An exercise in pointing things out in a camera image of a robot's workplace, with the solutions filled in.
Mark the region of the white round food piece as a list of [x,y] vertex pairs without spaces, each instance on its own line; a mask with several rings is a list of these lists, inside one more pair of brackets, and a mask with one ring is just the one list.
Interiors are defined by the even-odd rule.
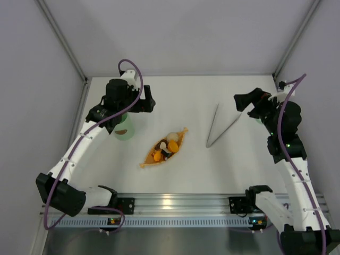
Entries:
[[179,135],[176,132],[171,132],[167,135],[166,139],[167,139],[168,142],[170,142],[172,140],[175,141],[175,142],[178,142]]

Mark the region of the orange round food slice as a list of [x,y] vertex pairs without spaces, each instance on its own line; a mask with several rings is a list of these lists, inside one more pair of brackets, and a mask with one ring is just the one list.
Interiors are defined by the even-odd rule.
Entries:
[[171,140],[168,142],[168,150],[172,153],[177,153],[179,151],[179,146],[176,141]]

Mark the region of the orange yellow food piece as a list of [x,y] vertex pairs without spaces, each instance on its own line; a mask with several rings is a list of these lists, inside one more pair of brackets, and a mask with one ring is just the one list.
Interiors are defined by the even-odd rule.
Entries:
[[155,162],[159,162],[162,159],[162,152],[161,151],[155,152],[153,159]]

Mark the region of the metal tongs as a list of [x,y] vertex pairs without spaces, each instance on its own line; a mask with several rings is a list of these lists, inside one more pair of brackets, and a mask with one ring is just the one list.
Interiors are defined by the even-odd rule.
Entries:
[[217,117],[219,115],[218,111],[219,111],[219,106],[220,103],[217,103],[216,107],[215,107],[215,111],[212,117],[212,122],[210,125],[210,129],[207,135],[207,140],[206,140],[206,148],[209,149],[211,148],[228,130],[230,130],[232,128],[232,126],[234,124],[237,123],[237,121],[240,119],[240,117],[242,116],[242,112],[240,112],[231,122],[230,124],[224,128],[219,135],[215,135],[215,132],[218,129],[218,121],[217,121]]

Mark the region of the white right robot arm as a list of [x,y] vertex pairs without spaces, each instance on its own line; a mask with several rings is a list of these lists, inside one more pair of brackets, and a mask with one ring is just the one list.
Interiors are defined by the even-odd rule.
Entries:
[[290,204],[284,206],[267,185],[251,186],[246,196],[276,227],[285,254],[329,254],[339,245],[339,230],[324,216],[313,189],[307,153],[297,134],[302,120],[298,104],[260,88],[234,95],[236,109],[261,120],[269,132],[267,148],[286,187]]

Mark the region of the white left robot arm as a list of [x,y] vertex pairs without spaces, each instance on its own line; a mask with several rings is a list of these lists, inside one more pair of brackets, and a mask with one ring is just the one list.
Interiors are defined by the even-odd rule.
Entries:
[[127,70],[109,80],[100,103],[91,108],[76,139],[65,155],[47,173],[40,173],[36,185],[43,203],[68,216],[84,209],[105,210],[117,205],[114,189],[99,185],[80,189],[77,185],[90,158],[122,122],[127,112],[150,113],[155,101],[149,85],[136,87],[140,72]]

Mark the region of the green cylindrical container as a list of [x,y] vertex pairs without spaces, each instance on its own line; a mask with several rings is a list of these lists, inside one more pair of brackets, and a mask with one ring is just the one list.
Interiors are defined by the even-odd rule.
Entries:
[[122,115],[122,121],[116,125],[112,131],[112,135],[120,141],[127,141],[134,136],[134,126],[129,113]]

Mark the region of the left aluminium frame post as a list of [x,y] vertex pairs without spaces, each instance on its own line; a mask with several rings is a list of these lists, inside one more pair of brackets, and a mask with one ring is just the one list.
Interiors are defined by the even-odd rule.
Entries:
[[42,12],[43,16],[45,17],[46,21],[50,25],[52,32],[56,36],[60,45],[62,46],[65,54],[69,58],[72,66],[76,70],[78,76],[80,77],[82,82],[84,84],[86,84],[87,81],[88,81],[88,78],[86,77],[82,67],[80,66],[80,64],[79,64],[76,56],[74,55],[69,43],[67,42],[65,36],[63,35],[63,33],[62,33],[56,19],[54,18],[51,10],[49,9],[47,3],[43,0],[36,0],[35,2],[37,4],[38,8],[40,9],[40,11]]

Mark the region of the aluminium frame post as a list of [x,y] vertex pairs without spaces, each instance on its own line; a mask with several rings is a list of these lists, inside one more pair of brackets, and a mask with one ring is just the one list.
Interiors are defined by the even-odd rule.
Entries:
[[88,81],[88,78],[86,77],[82,67],[80,66],[80,64],[79,64],[76,56],[74,55],[69,43],[67,42],[65,36],[63,35],[63,33],[62,33],[56,19],[54,18],[51,10],[49,9],[47,3],[43,0],[36,0],[35,2],[37,4],[38,8],[40,9],[40,11],[42,12],[43,16],[45,17],[46,21],[50,25],[52,32],[56,36],[60,45],[62,46],[65,54],[69,58],[72,66],[76,70],[78,76],[80,77],[82,82],[84,84],[86,84],[87,81]]
[[297,46],[298,42],[302,38],[305,30],[307,29],[311,19],[313,18],[313,16],[317,12],[317,9],[319,8],[321,3],[322,3],[321,0],[313,0],[311,2],[310,6],[308,7],[308,9],[306,10],[306,12],[303,14],[301,22],[299,23],[299,25],[295,29],[291,40],[289,41],[286,49],[284,50],[283,55],[279,59],[279,62],[277,64],[274,72],[272,73],[272,77],[273,77],[274,81],[277,80],[281,71],[285,67],[288,59],[293,54],[295,47]]

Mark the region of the black right base bracket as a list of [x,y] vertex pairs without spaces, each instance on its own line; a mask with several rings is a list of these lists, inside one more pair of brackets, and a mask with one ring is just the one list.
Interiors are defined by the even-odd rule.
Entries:
[[248,200],[245,196],[241,197],[229,197],[229,210],[231,214],[244,216],[251,213]]

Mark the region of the black base bracket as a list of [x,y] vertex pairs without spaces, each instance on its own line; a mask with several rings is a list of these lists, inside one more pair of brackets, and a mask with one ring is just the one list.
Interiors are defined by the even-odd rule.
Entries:
[[245,196],[241,197],[229,197],[229,210],[231,214],[244,216],[251,213],[248,200]]
[[127,198],[118,198],[117,203],[115,205],[115,209],[121,211],[126,215],[133,215],[135,208],[135,198],[127,197]]

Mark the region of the aluminium mounting rail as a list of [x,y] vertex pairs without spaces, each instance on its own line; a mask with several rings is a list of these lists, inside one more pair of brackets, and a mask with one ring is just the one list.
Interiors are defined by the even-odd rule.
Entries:
[[117,197],[135,198],[134,214],[129,216],[226,216],[231,214],[228,198],[241,196],[245,194],[120,193]]

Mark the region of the black left base bracket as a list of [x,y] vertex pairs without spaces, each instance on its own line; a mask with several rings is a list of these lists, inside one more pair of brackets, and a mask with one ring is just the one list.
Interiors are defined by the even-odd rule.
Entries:
[[135,198],[127,197],[127,198],[118,198],[117,203],[115,205],[115,209],[121,211],[126,215],[133,215],[135,208]]

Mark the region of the right aluminium frame post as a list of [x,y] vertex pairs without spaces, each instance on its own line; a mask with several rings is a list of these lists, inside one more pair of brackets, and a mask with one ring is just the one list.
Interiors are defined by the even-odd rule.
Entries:
[[295,47],[297,46],[298,42],[302,38],[305,30],[307,29],[311,19],[313,18],[313,16],[317,12],[317,9],[319,8],[321,3],[322,3],[321,0],[313,0],[311,2],[310,6],[308,7],[308,9],[306,10],[306,12],[303,14],[301,22],[299,23],[299,25],[295,29],[291,40],[289,41],[286,49],[284,50],[283,55],[279,59],[279,62],[277,64],[274,72],[272,73],[272,77],[273,77],[274,81],[277,80],[281,71],[285,67],[288,59],[293,54]]

